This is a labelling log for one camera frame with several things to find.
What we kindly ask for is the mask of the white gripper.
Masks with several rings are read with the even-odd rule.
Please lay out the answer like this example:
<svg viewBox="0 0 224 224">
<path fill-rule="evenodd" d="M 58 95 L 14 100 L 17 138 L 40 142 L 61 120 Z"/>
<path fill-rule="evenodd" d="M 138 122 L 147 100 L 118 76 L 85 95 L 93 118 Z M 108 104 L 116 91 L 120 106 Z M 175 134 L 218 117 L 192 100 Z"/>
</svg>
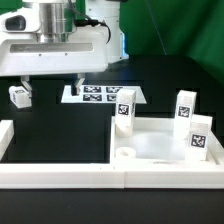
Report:
<svg viewBox="0 0 224 224">
<path fill-rule="evenodd" d="M 32 97 L 30 77 L 77 73 L 71 95 L 77 96 L 88 72 L 108 66 L 106 28 L 78 28 L 65 43 L 38 43 L 35 34 L 0 32 L 0 76 L 22 76 L 22 85 Z"/>
</svg>

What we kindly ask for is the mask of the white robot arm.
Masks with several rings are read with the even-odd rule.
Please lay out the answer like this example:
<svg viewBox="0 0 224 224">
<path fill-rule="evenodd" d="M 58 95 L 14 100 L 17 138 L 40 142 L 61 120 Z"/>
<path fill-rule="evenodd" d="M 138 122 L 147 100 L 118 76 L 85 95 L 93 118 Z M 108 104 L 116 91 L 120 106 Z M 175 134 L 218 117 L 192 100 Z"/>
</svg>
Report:
<svg viewBox="0 0 224 224">
<path fill-rule="evenodd" d="M 125 0 L 22 0 L 22 7 L 0 15 L 0 77 L 19 76 L 31 90 L 32 75 L 75 74 L 77 95 L 87 73 L 103 72 L 124 59 L 119 27 Z"/>
</svg>

